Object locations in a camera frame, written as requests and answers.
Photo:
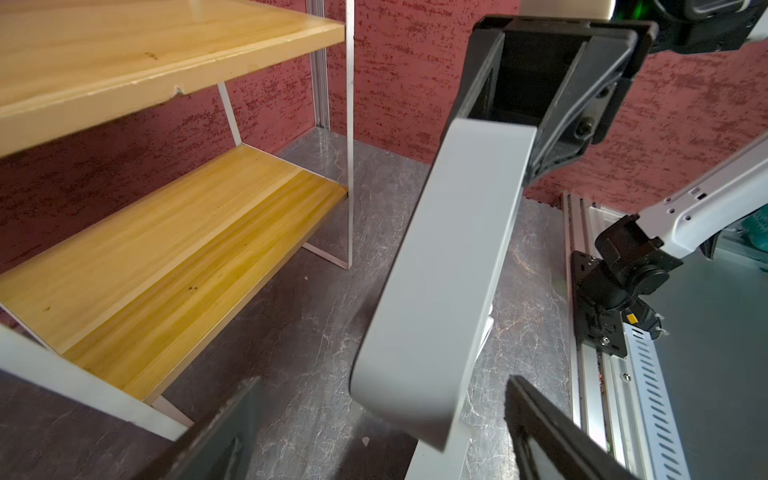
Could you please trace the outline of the grey rectangular alarm clock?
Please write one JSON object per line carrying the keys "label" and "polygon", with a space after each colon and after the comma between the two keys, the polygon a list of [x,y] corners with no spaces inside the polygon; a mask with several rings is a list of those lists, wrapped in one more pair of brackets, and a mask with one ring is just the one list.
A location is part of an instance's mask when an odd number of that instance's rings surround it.
{"label": "grey rectangular alarm clock", "polygon": [[471,438],[461,412],[535,135],[451,123],[355,360],[351,397],[417,440],[410,479],[461,475]]}

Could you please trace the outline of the wooden two-tier white-framed shelf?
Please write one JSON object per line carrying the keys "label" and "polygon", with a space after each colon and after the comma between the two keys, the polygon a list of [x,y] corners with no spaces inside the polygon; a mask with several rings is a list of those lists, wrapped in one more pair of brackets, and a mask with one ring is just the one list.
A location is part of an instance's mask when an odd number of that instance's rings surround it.
{"label": "wooden two-tier white-framed shelf", "polygon": [[5,272],[1,368],[157,436],[192,421],[164,391],[300,249],[354,182],[241,137],[226,84],[343,44],[342,21],[255,1],[5,1],[1,153],[207,87],[232,143],[204,165]]}

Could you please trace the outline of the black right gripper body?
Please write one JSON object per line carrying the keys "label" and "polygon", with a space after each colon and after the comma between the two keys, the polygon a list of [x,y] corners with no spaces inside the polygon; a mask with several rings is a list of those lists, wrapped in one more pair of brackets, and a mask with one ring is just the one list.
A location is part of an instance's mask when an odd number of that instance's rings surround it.
{"label": "black right gripper body", "polygon": [[492,117],[487,121],[538,127],[582,43],[630,41],[634,50],[609,104],[596,140],[604,141],[628,91],[658,35],[658,26],[643,20],[588,20],[486,16],[473,31],[502,30],[505,39]]}

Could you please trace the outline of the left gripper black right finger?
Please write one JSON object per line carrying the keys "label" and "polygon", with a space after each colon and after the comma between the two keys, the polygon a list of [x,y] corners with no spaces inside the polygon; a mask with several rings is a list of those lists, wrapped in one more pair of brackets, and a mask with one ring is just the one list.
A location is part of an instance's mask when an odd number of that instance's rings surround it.
{"label": "left gripper black right finger", "polygon": [[505,421],[521,479],[632,479],[521,375],[509,378]]}

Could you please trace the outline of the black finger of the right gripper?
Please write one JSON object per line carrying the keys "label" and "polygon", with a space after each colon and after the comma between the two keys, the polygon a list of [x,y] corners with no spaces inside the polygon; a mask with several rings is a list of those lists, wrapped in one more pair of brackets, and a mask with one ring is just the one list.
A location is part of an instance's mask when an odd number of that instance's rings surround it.
{"label": "black finger of the right gripper", "polygon": [[632,56],[630,41],[586,41],[538,127],[523,184],[580,159],[596,140]]}
{"label": "black finger of the right gripper", "polygon": [[491,119],[504,39],[499,29],[480,29],[470,34],[458,93],[442,139],[455,119]]}

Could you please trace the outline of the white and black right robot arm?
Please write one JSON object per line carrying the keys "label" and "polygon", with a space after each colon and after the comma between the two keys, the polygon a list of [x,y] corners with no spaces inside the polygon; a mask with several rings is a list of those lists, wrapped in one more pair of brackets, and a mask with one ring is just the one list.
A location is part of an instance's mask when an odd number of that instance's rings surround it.
{"label": "white and black right robot arm", "polygon": [[[533,5],[472,28],[450,120],[530,126],[521,185],[602,142],[646,59],[731,51],[767,36],[763,1],[611,1]],[[571,254],[578,344],[625,357],[624,330],[652,335],[646,297],[693,252],[711,255],[723,229],[767,202],[767,141],[759,138],[666,199],[601,232],[596,254]]]}

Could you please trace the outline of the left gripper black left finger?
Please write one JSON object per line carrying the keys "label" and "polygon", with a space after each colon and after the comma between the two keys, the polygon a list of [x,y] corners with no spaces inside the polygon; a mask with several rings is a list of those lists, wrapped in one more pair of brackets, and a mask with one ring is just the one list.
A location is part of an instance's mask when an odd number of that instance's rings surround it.
{"label": "left gripper black left finger", "polygon": [[262,381],[242,381],[137,479],[244,479],[262,423]]}

